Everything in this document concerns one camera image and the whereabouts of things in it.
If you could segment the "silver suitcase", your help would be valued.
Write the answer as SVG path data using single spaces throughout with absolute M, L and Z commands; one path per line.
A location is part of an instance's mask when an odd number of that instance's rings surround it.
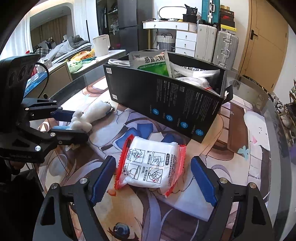
M 237 53 L 239 38 L 228 32 L 219 31 L 216 37 L 212 63 L 231 70 Z

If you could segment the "woven storage basket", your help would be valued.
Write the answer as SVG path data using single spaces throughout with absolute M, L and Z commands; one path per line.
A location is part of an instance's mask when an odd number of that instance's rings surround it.
M 165 49 L 167 51 L 175 51 L 176 39 L 171 33 L 164 33 L 156 37 L 157 49 Z

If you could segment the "white red tissue pack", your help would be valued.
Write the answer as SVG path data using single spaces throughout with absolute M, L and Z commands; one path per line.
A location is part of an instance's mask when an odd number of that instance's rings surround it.
M 134 135 L 126 139 L 116 170 L 114 188 L 126 184 L 159 189 L 166 198 L 184 172 L 186 146 L 163 143 Z

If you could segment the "bed with clothes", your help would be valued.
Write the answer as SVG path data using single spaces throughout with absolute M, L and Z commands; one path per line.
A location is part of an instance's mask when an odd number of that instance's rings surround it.
M 34 51 L 34 54 L 38 54 L 41 60 L 50 60 L 54 64 L 68 59 L 70 56 L 74 56 L 83 50 L 90 49 L 91 43 L 76 35 L 70 36 L 53 49 L 39 48 Z

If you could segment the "white drawer desk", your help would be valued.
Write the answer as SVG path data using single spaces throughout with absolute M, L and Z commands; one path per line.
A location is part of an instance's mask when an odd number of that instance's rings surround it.
M 147 30 L 175 30 L 175 52 L 190 57 L 195 56 L 197 41 L 197 24 L 178 21 L 143 21 L 142 26 Z

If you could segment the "white suitcase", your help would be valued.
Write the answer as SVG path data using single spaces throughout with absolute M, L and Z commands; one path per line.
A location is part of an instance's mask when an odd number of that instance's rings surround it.
M 195 58 L 212 62 L 216 36 L 217 28 L 203 24 L 197 26 Z

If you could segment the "shoe rack with shoes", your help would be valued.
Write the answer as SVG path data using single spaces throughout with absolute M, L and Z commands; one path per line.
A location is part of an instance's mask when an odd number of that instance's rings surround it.
M 290 98 L 290 103 L 288 104 L 283 104 L 274 93 L 269 93 L 268 91 L 266 93 L 280 117 L 288 146 L 292 147 L 295 145 L 295 79 L 293 80 L 293 87 L 288 93 Z

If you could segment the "teal suitcase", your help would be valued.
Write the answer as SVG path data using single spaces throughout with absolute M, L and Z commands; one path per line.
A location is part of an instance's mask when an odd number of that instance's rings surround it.
M 201 17 L 207 24 L 217 27 L 220 20 L 220 1 L 203 0 Z

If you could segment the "oval black frame mirror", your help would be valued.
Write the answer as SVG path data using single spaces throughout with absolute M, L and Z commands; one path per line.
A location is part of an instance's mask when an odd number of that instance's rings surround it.
M 160 19 L 182 19 L 187 12 L 185 6 L 163 6 L 158 10 Z

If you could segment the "grey side cabinet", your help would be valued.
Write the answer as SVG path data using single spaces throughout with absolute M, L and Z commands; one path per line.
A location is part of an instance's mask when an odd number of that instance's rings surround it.
M 78 77 L 84 75 L 88 71 L 97 68 L 108 62 L 109 59 L 116 59 L 124 56 L 126 53 L 125 50 L 111 50 L 108 55 L 101 57 L 96 57 L 94 60 L 86 63 L 77 70 L 76 72 L 71 73 L 68 63 L 66 61 L 62 63 L 56 63 L 51 68 L 49 68 L 49 83 L 47 84 L 45 93 L 50 95 L 54 94 L 53 91 L 59 91 L 67 84 L 76 80 Z M 28 80 L 27 86 L 25 88 L 24 97 L 37 97 L 47 80 L 46 72 L 37 73 Z

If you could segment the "green white medicine pouch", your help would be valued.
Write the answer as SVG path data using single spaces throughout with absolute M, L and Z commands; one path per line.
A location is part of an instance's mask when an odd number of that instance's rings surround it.
M 133 51 L 128 58 L 130 68 L 172 77 L 167 50 Z

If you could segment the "stacked shoe boxes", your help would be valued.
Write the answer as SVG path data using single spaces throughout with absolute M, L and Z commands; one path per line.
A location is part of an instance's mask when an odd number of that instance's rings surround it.
M 234 12 L 228 6 L 220 5 L 220 26 L 221 29 L 236 33 Z

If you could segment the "anime printed desk mat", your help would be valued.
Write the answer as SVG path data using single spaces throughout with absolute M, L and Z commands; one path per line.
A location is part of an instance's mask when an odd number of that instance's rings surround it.
M 42 187 L 92 188 L 107 240 L 274 240 L 267 213 L 270 144 L 265 118 L 233 96 L 218 109 L 201 143 L 115 102 L 100 78 L 68 98 L 69 120 L 45 131 L 85 128 L 84 144 L 58 146 L 37 164 Z

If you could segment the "white electric kettle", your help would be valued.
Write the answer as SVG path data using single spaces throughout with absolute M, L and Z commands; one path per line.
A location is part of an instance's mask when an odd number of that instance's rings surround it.
M 96 57 L 108 55 L 111 47 L 109 35 L 100 35 L 93 38 L 93 47 Z

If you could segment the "black refrigerator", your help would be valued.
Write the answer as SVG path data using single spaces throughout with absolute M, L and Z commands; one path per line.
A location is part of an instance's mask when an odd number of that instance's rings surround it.
M 121 48 L 126 53 L 148 48 L 148 31 L 143 22 L 152 19 L 153 1 L 118 0 L 118 26 Z

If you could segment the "wooden door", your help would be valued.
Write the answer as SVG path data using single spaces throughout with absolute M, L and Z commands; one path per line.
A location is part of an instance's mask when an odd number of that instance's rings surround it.
M 238 73 L 272 92 L 288 43 L 288 23 L 268 1 L 249 1 L 246 39 Z

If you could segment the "black cardboard box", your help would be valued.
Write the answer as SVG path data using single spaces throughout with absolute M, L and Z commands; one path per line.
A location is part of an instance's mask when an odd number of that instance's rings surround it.
M 221 105 L 233 97 L 226 86 L 227 70 L 212 63 L 168 53 L 172 63 L 184 70 L 213 70 L 209 78 L 212 90 L 205 90 L 181 80 L 130 67 L 103 66 L 113 101 L 151 118 L 197 142 L 202 142 Z

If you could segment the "snack bags on cabinet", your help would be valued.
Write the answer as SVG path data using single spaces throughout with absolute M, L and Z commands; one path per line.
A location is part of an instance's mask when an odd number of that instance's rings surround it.
M 77 53 L 69 61 L 67 61 L 70 73 L 80 70 L 85 64 L 88 64 L 95 59 L 96 56 L 94 49 Z

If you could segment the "white plush toy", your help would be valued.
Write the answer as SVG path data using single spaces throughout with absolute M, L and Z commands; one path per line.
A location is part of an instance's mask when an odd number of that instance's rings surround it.
M 86 112 L 75 111 L 69 124 L 69 129 L 88 133 L 92 129 L 93 122 L 106 117 L 114 110 L 115 108 L 109 102 L 99 100 L 91 104 Z

